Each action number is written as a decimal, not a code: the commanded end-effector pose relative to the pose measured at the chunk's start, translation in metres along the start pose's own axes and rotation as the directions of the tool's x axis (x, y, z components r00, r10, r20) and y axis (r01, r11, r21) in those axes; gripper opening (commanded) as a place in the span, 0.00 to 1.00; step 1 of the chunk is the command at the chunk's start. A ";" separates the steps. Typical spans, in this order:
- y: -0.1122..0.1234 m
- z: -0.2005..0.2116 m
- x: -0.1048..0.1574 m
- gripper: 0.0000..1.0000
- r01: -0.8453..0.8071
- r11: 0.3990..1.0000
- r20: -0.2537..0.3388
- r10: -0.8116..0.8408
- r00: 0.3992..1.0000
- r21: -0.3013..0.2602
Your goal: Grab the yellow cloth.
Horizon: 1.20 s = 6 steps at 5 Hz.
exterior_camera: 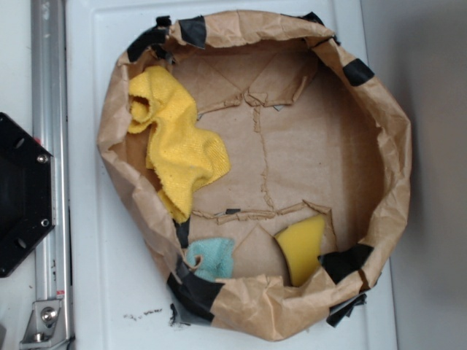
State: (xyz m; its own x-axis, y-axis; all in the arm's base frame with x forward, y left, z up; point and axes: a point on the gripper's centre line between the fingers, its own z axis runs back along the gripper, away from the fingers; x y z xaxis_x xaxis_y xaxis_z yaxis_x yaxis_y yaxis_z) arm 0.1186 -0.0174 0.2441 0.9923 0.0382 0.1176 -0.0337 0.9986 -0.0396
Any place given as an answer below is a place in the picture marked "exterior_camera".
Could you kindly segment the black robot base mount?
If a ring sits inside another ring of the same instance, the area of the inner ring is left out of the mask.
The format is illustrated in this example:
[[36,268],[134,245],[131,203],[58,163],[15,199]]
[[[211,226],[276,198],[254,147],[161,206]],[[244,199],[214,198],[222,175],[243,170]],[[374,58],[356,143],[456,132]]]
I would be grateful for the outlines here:
[[1,113],[1,277],[54,228],[53,156]]

